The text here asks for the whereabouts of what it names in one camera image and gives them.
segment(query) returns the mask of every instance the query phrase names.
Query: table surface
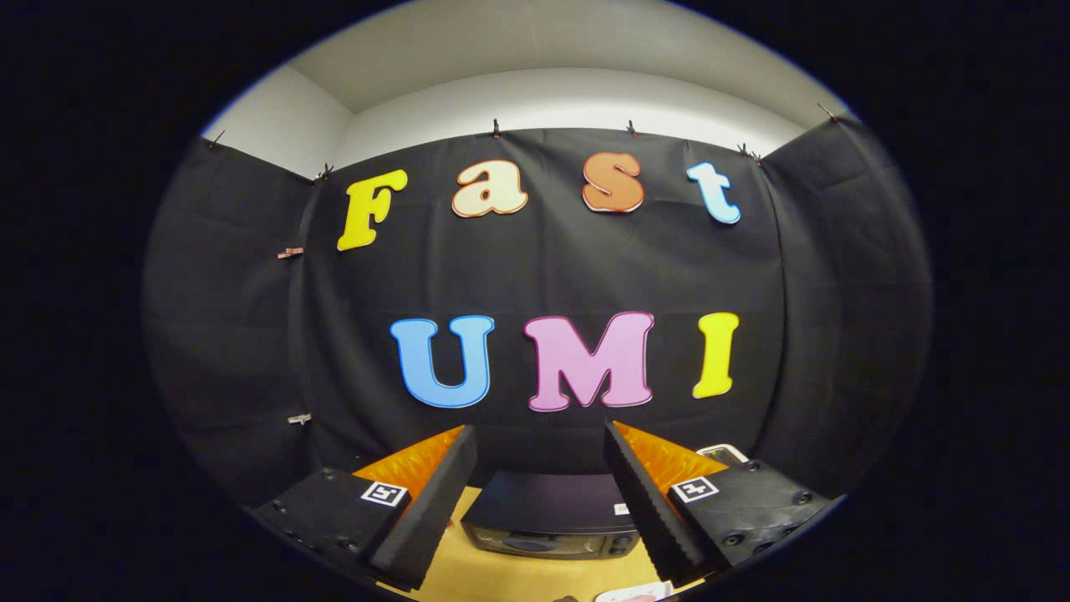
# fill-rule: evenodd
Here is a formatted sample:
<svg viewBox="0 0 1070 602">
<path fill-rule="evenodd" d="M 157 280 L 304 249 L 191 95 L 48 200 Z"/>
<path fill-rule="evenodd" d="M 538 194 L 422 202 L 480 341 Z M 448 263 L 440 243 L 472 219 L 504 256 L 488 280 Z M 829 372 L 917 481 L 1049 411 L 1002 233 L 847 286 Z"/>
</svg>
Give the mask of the table surface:
<svg viewBox="0 0 1070 602">
<path fill-rule="evenodd" d="M 460 523 L 479 491 L 464 488 L 454 508 L 453 525 L 443 532 L 419 589 L 403 592 L 384 584 L 380 587 L 419 602 L 553 602 L 565 596 L 592 602 L 603 591 L 661 581 L 642 540 L 623 558 L 597 560 L 529 558 L 479 550 Z"/>
</svg>

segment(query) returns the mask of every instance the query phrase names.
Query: blue letter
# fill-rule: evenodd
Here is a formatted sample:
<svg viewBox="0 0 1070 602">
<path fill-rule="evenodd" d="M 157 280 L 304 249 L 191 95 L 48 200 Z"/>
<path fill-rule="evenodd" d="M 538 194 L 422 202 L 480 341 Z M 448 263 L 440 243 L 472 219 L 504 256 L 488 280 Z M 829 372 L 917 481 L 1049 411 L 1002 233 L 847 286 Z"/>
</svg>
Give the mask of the blue letter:
<svg viewBox="0 0 1070 602">
<path fill-rule="evenodd" d="M 735 223 L 739 220 L 739 207 L 729 204 L 724 198 L 724 190 L 731 188 L 729 179 L 721 175 L 714 169 L 714 164 L 700 163 L 687 170 L 687 176 L 699 182 L 699 189 L 702 190 L 702 200 L 706 202 L 706 210 L 718 221 L 724 223 Z"/>
<path fill-rule="evenodd" d="M 456 387 L 446 387 L 434 379 L 431 360 L 431 338 L 439 327 L 422 319 L 394 323 L 391 336 L 398 342 L 406 388 L 429 406 L 462 408 L 478 403 L 490 390 L 487 334 L 492 330 L 494 321 L 487 317 L 461 317 L 450 321 L 449 331 L 461 340 L 464 382 Z"/>
</svg>

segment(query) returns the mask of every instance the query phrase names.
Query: letter m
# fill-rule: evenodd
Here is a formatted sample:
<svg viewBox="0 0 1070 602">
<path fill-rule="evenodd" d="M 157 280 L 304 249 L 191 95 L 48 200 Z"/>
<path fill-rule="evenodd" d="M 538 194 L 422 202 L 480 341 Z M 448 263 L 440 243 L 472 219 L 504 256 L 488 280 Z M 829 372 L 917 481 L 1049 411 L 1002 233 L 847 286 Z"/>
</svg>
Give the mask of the letter m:
<svg viewBox="0 0 1070 602">
<path fill-rule="evenodd" d="M 536 319 L 524 326 L 524 335 L 535 340 L 538 355 L 538 395 L 528 402 L 535 412 L 559 412 L 569 399 L 561 392 L 561 377 L 568 382 L 583 407 L 609 376 L 609 390 L 601 402 L 609 407 L 638 406 L 651 401 L 646 388 L 646 334 L 654 317 L 625 312 L 609 321 L 594 354 L 587 352 L 568 319 Z"/>
</svg>

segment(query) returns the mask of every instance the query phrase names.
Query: black curtain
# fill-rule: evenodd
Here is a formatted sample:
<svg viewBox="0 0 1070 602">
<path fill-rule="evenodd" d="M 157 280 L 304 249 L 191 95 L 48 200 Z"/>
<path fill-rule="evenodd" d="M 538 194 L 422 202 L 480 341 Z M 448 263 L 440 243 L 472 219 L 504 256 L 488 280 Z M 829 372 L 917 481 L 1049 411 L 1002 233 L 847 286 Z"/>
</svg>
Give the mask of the black curtain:
<svg viewBox="0 0 1070 602">
<path fill-rule="evenodd" d="M 289 359 L 292 264 L 311 182 L 238 150 L 192 144 L 146 250 L 143 325 L 160 398 L 195 458 L 241 504 L 314 469 Z"/>
<path fill-rule="evenodd" d="M 584 205 L 595 152 L 639 160 L 636 211 Z M 458 217 L 457 173 L 491 158 L 520 168 L 528 204 Z M 703 160 L 731 180 L 737 223 L 713 219 L 687 177 Z M 409 182 L 372 223 L 376 241 L 338 251 L 346 188 L 394 169 Z M 924 362 L 931 278 L 913 211 L 893 163 L 851 118 L 760 161 L 666 136 L 529 129 L 428 142 L 315 182 L 199 140 L 149 247 L 149 351 L 177 428 L 247 505 L 321 464 L 355 469 L 462 423 L 477 427 L 476 483 L 495 467 L 606 472 L 607 419 L 692 449 L 733 444 L 834 496 L 883 451 Z M 288 246 L 305 252 L 278 260 Z M 530 411 L 536 357 L 523 325 L 566 317 L 593 351 L 625 311 L 655 317 L 652 401 Z M 696 400 L 698 320 L 714 312 L 740 319 L 733 387 Z M 435 375 L 456 384 L 463 368 L 446 327 L 470 314 L 495 322 L 487 397 L 461 410 L 413 399 L 391 324 L 434 321 Z M 306 413 L 307 425 L 287 421 Z"/>
</svg>

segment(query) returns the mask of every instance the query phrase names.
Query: letter u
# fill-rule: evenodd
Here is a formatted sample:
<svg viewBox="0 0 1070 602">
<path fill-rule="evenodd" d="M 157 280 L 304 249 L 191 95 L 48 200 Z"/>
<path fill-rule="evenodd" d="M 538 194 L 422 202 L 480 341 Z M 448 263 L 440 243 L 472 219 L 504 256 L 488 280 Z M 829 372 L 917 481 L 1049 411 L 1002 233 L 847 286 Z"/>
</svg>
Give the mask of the letter u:
<svg viewBox="0 0 1070 602">
<path fill-rule="evenodd" d="M 431 358 L 431 338 L 438 325 L 423 319 L 398 321 L 391 325 L 391 336 L 398 342 L 401 377 L 414 398 L 440 408 L 462 408 L 478 403 L 490 390 L 490 362 L 487 334 L 494 321 L 487 317 L 461 317 L 449 323 L 449 331 L 461 340 L 464 381 L 456 387 L 439 383 Z"/>
</svg>

